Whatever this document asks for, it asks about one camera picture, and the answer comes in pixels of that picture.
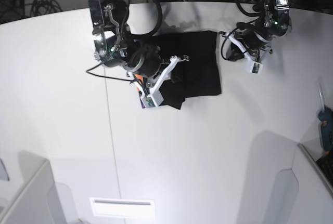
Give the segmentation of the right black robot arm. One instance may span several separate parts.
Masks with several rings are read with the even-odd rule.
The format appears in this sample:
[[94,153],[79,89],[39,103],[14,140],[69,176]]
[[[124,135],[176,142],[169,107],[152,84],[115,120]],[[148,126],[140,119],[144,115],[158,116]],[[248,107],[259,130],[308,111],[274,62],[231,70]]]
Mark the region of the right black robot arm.
[[163,16],[160,1],[152,1],[157,10],[156,25],[147,33],[133,34],[127,23],[131,0],[88,0],[98,65],[122,67],[128,75],[125,81],[135,84],[142,98],[153,97],[176,65],[189,61],[188,55],[162,58],[159,46],[151,43]]

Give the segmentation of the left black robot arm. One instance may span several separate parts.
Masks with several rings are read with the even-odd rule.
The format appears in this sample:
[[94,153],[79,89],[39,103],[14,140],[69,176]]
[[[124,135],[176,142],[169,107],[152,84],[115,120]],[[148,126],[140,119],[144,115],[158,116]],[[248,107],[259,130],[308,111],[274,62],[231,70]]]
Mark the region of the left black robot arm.
[[253,12],[246,11],[240,0],[235,3],[243,15],[253,20],[237,22],[232,31],[220,33],[224,37],[221,56],[231,62],[247,59],[260,63],[265,55],[273,54],[272,40],[291,29],[289,0],[260,0],[253,6]]

